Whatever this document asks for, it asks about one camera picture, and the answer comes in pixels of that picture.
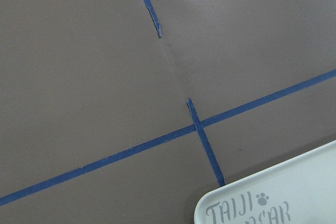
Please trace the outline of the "white rectangular tray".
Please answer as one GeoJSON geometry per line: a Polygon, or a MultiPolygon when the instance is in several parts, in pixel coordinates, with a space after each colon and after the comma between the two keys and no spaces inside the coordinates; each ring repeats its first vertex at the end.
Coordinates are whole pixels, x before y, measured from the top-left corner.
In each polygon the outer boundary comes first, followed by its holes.
{"type": "Polygon", "coordinates": [[[335,142],[210,191],[195,223],[335,223],[335,142]]]}

